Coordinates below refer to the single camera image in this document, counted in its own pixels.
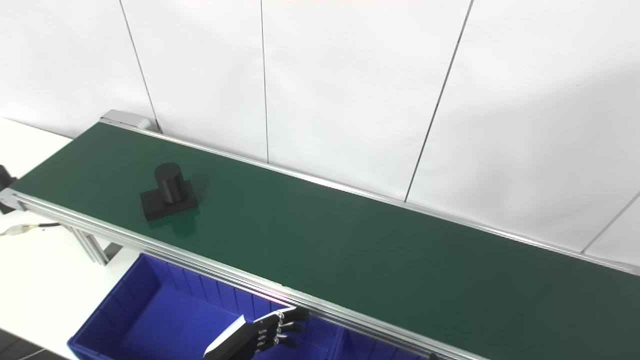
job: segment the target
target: blue bin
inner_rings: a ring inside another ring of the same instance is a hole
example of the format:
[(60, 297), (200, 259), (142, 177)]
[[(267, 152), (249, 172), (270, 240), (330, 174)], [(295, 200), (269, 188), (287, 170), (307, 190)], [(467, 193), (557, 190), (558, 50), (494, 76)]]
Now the blue bin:
[(427, 360), (401, 348), (345, 330), (335, 360)]
[[(69, 340), (82, 360), (202, 360), (207, 346), (239, 315), (254, 320), (283, 306), (189, 270), (141, 255)], [(334, 360), (344, 329), (311, 317), (255, 360)]]

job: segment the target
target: green conveyor belt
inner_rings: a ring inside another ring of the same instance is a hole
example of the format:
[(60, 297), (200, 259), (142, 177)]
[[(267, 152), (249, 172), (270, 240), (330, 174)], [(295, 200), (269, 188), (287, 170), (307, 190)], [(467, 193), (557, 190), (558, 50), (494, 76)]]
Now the green conveyor belt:
[[(167, 161), (201, 205), (148, 223)], [(489, 359), (640, 359), (640, 277), (108, 124), (12, 188)]]

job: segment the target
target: robotic hand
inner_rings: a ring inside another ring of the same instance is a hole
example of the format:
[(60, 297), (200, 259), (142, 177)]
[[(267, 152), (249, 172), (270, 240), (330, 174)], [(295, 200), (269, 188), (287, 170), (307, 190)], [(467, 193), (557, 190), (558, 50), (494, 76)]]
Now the robotic hand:
[(241, 316), (209, 345), (203, 360), (249, 360), (275, 345), (297, 347), (296, 340), (283, 334), (303, 332), (305, 327), (296, 322), (308, 318), (309, 310), (302, 307), (276, 310), (252, 323)]

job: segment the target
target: cable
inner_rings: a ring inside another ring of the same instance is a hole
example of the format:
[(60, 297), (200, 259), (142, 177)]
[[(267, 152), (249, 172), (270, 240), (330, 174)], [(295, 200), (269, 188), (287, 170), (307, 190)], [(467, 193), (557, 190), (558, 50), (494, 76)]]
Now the cable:
[(10, 228), (8, 228), (5, 232), (0, 233), (0, 236), (4, 236), (4, 235), (8, 235), (8, 236), (20, 235), (20, 234), (26, 233), (27, 231), (29, 231), (31, 229), (35, 229), (36, 227), (54, 227), (54, 226), (60, 226), (60, 225), (61, 224), (59, 222), (50, 222), (50, 223), (33, 224), (33, 225), (28, 225), (28, 224), (14, 225), (14, 226), (11, 226)]
[(38, 351), (34, 352), (33, 354), (31, 354), (31, 355), (27, 355), (27, 356), (25, 356), (25, 357), (21, 357), (21, 358), (20, 358), (20, 359), (18, 359), (18, 360), (26, 360), (26, 359), (29, 359), (31, 356), (36, 356), (36, 355), (38, 355), (39, 353), (41, 353), (41, 352), (43, 352), (43, 351), (44, 351), (44, 349), (43, 349), (43, 348), (41, 348), (40, 350), (38, 350)]
[(38, 224), (38, 227), (52, 227), (52, 226), (60, 226), (59, 222), (49, 222), (46, 224)]

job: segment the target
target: black object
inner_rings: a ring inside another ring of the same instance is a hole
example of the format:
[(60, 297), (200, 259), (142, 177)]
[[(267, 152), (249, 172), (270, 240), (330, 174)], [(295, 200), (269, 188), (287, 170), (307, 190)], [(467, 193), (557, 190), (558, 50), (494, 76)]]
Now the black object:
[(34, 345), (0, 329), (0, 359), (13, 360), (25, 359), (27, 357), (32, 360), (65, 360), (60, 356), (44, 350), (38, 345)]
[(258, 352), (263, 352), (275, 345), (294, 348), (298, 346), (295, 339), (284, 332), (302, 332), (303, 325), (294, 324), (309, 318), (309, 310), (303, 307), (288, 307), (276, 310), (252, 323), (245, 323), (217, 347), (204, 355), (203, 360), (249, 360)]
[[(9, 172), (4, 168), (4, 166), (0, 165), (0, 192), (8, 188), (16, 180), (17, 178), (11, 177), (11, 175), (9, 175)], [(7, 205), (4, 205), (2, 202), (0, 202), (0, 212), (2, 212), (3, 214), (9, 214), (13, 210), (15, 209)]]
[(176, 163), (159, 165), (154, 172), (158, 188), (140, 193), (147, 221), (165, 217), (198, 206), (190, 180), (184, 180)]

